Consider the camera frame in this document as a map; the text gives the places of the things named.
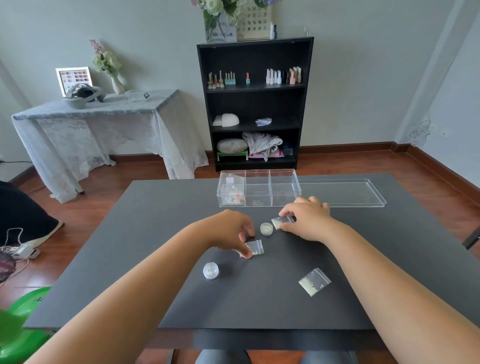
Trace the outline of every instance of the reddish brown floor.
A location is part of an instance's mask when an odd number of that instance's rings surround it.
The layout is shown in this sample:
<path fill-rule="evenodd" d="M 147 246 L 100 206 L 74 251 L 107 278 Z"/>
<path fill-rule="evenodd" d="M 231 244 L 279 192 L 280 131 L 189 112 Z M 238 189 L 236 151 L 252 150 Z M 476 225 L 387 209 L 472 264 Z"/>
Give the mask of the reddish brown floor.
<path fill-rule="evenodd" d="M 480 206 L 407 154 L 377 151 L 301 155 L 297 169 L 299 175 L 385 172 L 397 178 L 457 239 L 463 240 L 480 224 Z M 198 168 L 195 176 L 216 178 L 218 173 L 211 165 Z M 53 285 L 131 181 L 166 178 L 161 161 L 119 163 L 92 171 L 89 178 L 81 181 L 85 195 L 66 204 L 50 198 L 45 188 L 31 193 L 49 214 L 66 225 L 42 245 L 41 255 L 31 261 L 24 272 L 8 280 L 0 289 L 0 307 L 8 307 L 35 288 Z M 21 189 L 30 192 L 42 186 L 41 180 L 35 178 Z M 480 259 L 480 244 L 471 252 Z M 160 354 L 159 359 L 152 359 L 152 354 Z M 164 363 L 162 357 L 166 357 L 167 352 L 146 351 L 144 355 L 150 359 L 145 357 L 143 364 Z M 197 355 L 194 351 L 181 351 L 177 362 L 193 363 Z M 387 351 L 358 355 L 361 363 L 395 363 Z M 255 364 L 290 364 L 298 363 L 301 353 L 254 351 L 251 356 Z"/>

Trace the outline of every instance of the gray pillow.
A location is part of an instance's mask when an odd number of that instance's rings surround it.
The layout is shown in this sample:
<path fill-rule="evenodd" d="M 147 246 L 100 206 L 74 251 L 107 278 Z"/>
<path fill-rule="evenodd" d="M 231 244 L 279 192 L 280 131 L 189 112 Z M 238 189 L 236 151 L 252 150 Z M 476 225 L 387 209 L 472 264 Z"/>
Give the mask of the gray pillow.
<path fill-rule="evenodd" d="M 222 153 L 239 153 L 247 150 L 247 142 L 243 139 L 223 139 L 218 142 L 216 149 Z"/>

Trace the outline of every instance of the white tablecloth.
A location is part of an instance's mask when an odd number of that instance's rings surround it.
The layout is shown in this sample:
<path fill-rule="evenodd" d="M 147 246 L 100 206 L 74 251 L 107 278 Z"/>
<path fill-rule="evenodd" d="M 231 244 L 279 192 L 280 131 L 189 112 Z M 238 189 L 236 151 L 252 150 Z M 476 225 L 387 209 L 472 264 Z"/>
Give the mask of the white tablecloth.
<path fill-rule="evenodd" d="M 61 203 L 82 191 L 93 168 L 115 165 L 108 154 L 127 140 L 163 157 L 171 179 L 194 178 L 208 165 L 198 131 L 178 90 L 148 91 L 127 100 L 107 95 L 85 109 L 63 100 L 12 115 L 13 124 L 52 197 Z"/>

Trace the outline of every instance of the green plastic stool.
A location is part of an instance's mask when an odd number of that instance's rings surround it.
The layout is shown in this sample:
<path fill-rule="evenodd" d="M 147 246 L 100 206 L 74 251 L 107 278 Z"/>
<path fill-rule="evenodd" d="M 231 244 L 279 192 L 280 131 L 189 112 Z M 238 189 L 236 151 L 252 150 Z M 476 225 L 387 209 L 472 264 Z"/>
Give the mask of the green plastic stool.
<path fill-rule="evenodd" d="M 23 363 L 51 337 L 43 330 L 22 329 L 49 290 L 50 287 L 44 287 L 31 291 L 7 311 L 0 310 L 0 364 Z"/>

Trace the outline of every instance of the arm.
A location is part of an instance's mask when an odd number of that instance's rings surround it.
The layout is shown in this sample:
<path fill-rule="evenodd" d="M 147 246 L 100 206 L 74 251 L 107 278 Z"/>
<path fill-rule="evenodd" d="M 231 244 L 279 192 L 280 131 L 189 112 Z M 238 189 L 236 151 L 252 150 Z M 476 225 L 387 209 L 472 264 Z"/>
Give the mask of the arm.
<path fill-rule="evenodd" d="M 145 348 L 190 271 L 210 247 L 252 252 L 252 221 L 226 210 L 163 244 L 70 320 L 27 364 L 131 364 Z"/>
<path fill-rule="evenodd" d="M 316 197 L 286 205 L 281 229 L 323 242 L 399 363 L 476 363 L 480 329 L 400 269 L 351 227 L 330 217 Z"/>

